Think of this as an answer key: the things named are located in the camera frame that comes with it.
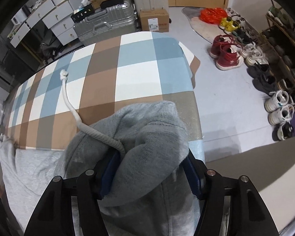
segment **aluminum suitcase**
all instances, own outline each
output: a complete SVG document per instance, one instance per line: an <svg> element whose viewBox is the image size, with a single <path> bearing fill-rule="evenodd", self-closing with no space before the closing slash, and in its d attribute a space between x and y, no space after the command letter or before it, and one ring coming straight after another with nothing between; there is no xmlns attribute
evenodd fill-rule
<svg viewBox="0 0 295 236"><path fill-rule="evenodd" d="M136 11L131 0L104 10L97 9L93 15L74 24L79 40L90 45L123 34L136 32Z"/></svg>

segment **red sneaker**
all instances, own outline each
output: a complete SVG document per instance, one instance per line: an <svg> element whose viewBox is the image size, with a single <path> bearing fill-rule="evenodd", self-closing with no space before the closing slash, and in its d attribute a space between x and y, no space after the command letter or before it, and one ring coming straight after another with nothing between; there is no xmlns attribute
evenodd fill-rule
<svg viewBox="0 0 295 236"><path fill-rule="evenodd" d="M234 38L229 34L225 34L225 35L220 34L216 36L214 38L213 45L210 50L211 58L218 59L220 55L220 47L222 45L231 44L231 43L235 43L235 41L234 41Z"/></svg>
<svg viewBox="0 0 295 236"><path fill-rule="evenodd" d="M242 46L226 44L220 47L220 56L216 61L219 70L230 70L240 67L244 58L240 55Z"/></svg>

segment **white drawstring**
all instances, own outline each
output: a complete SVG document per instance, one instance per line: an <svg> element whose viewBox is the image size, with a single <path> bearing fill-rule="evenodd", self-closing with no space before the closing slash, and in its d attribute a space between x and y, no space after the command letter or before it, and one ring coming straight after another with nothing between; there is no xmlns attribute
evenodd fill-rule
<svg viewBox="0 0 295 236"><path fill-rule="evenodd" d="M125 151L122 143L119 140L115 140L115 139L91 128L90 126L87 126L86 124L84 124L82 122L81 117L79 116L77 111L74 109L74 107L71 105L71 103L68 100L67 89L66 89L66 82L67 82L67 78L68 78L67 76L68 76L68 72L66 72L65 70L62 69L60 72L60 80L62 81L62 95L64 97L66 106L69 108L69 110L73 114L74 118L76 119L77 127L82 132L90 135L91 137L97 139L98 141L118 150L120 152L121 158L123 158L126 154L126 151Z"/></svg>

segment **plaid ironing board cover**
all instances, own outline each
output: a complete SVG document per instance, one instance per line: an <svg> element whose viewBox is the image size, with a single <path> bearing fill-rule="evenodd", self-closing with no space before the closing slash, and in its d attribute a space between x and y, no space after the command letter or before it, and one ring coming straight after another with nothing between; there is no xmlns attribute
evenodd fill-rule
<svg viewBox="0 0 295 236"><path fill-rule="evenodd" d="M89 45L51 63L24 82L7 108L4 133L21 149L65 149L77 132L66 107L60 71L68 71L68 99L87 125L133 103L176 103L190 148L202 146L193 92L200 61L176 39L138 32Z"/></svg>

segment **bag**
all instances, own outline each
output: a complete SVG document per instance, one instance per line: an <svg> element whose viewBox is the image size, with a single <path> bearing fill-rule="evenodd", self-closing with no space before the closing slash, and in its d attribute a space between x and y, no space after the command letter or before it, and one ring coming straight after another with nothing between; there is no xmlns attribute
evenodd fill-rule
<svg viewBox="0 0 295 236"><path fill-rule="evenodd" d="M199 19L210 24L220 24L222 18L226 18L227 13L222 8L206 8L200 12Z"/></svg>

